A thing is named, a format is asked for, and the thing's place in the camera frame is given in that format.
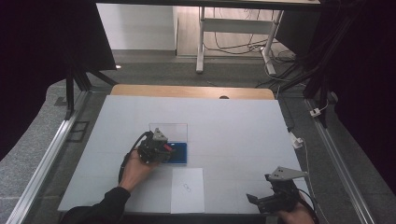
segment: white wall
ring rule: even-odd
[[[177,13],[174,7],[97,6],[112,49],[176,49]]]

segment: sheet of paper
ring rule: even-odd
[[[205,211],[204,172],[202,168],[174,168],[171,214]]]

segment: wooden floor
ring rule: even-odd
[[[199,39],[199,16],[200,9],[198,7],[177,7],[178,29],[177,29],[177,56],[196,56]],[[220,8],[207,7],[205,9],[206,18],[224,18],[236,20],[260,20],[271,21],[273,18],[273,10],[258,10],[258,9],[241,9],[241,8]],[[262,45],[267,39],[267,35],[247,35],[247,34],[228,34],[228,33],[213,33],[208,32],[204,35],[205,56],[214,57],[257,57],[261,58],[258,49],[254,49],[249,53],[241,54],[249,51],[248,43],[251,45]],[[241,48],[223,49],[232,53],[221,52],[218,50],[218,45],[222,48],[232,46],[245,45]],[[272,46],[274,54],[277,55],[280,51],[286,48],[280,44],[275,43]]]

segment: aluminum profile rail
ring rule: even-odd
[[[312,105],[314,104],[313,101],[305,100],[306,107],[309,110],[314,109]],[[332,159],[332,164],[334,165],[335,170],[338,173],[338,176],[341,179],[341,182],[344,185],[346,193],[350,197],[350,201],[354,206],[356,213],[361,220],[362,224],[375,224],[375,220],[373,215],[370,212],[369,207],[367,206],[366,201],[361,195],[361,191],[359,190],[358,186],[356,185],[355,181],[353,180],[350,172],[347,169],[347,165],[344,162],[342,155],[340,154],[337,146],[335,145],[332,137],[327,129],[323,128],[320,121],[318,119],[314,119],[315,126],[318,129],[318,133]]]
[[[35,200],[35,196],[40,190],[41,185],[44,183],[47,174],[49,173],[50,168],[56,159],[56,156],[58,155],[64,144],[64,141],[66,140],[67,134],[73,127],[73,124],[79,115],[80,109],[85,102],[87,94],[88,93],[86,91],[83,91],[78,96],[75,113],[72,115],[70,120],[64,120],[62,122],[58,132],[55,134],[51,143],[49,144],[49,148],[44,154],[43,159],[35,169],[35,173],[33,174],[22,196],[18,200],[17,205],[14,207],[14,210],[9,216],[7,224],[20,224],[26,218]]]

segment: white desk leg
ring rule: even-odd
[[[204,72],[204,25],[205,25],[205,8],[201,7],[201,17],[199,26],[199,42],[197,53],[197,68],[196,73],[202,74]]]
[[[265,45],[264,49],[261,49],[262,51],[262,57],[264,58],[265,65],[268,70],[268,74],[270,76],[276,75],[276,71],[274,69],[274,66],[272,64],[271,58],[270,58],[270,50],[271,50],[271,45],[274,41],[275,38],[275,33],[277,30],[277,26],[279,25],[280,18],[282,17],[283,11],[279,11],[279,13],[276,16],[276,19],[274,20],[274,24],[271,27],[270,34],[268,35],[268,41],[267,44]]]

